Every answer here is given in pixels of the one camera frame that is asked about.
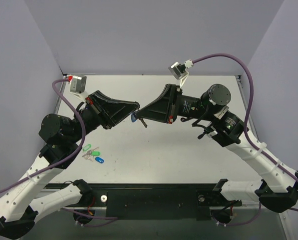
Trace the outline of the silver key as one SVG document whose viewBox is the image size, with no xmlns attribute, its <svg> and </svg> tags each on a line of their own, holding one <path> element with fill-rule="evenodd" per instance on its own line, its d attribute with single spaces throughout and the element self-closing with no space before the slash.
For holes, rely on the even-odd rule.
<svg viewBox="0 0 298 240">
<path fill-rule="evenodd" d="M 147 125 L 147 123 L 144 121 L 143 118 L 140 118 L 139 120 L 141 121 L 141 123 L 144 125 L 145 128 L 148 128 L 148 125 Z"/>
</svg>

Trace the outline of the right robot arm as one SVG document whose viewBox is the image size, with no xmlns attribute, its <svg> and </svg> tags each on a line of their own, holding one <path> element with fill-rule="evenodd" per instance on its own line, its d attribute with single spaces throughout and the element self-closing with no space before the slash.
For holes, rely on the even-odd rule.
<svg viewBox="0 0 298 240">
<path fill-rule="evenodd" d="M 200 98 L 183 95 L 178 85 L 166 84 L 162 93 L 134 112 L 131 119 L 166 124 L 174 123 L 177 117 L 182 122 L 194 120 L 192 126 L 204 130 L 199 139 L 208 136 L 240 157 L 261 177 L 247 182 L 220 180 L 212 191 L 215 203 L 254 201 L 276 213 L 291 209 L 298 201 L 298 170 L 272 156 L 267 145 L 258 141 L 247 125 L 229 111 L 230 101 L 231 93 L 222 84 L 210 86 Z"/>
</svg>

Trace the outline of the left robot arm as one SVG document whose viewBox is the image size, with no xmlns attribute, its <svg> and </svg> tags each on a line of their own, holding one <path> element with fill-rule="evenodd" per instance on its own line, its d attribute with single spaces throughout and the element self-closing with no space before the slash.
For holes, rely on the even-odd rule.
<svg viewBox="0 0 298 240">
<path fill-rule="evenodd" d="M 73 118 L 50 113 L 42 120 L 39 136 L 44 147 L 20 183 L 0 197 L 0 236 L 16 240 L 40 219 L 63 207 L 86 206 L 94 201 L 93 190 L 82 179 L 47 196 L 36 197 L 75 160 L 87 134 L 99 126 L 109 130 L 140 108 L 138 102 L 112 99 L 98 90 L 84 102 L 84 109 L 72 108 Z"/>
</svg>

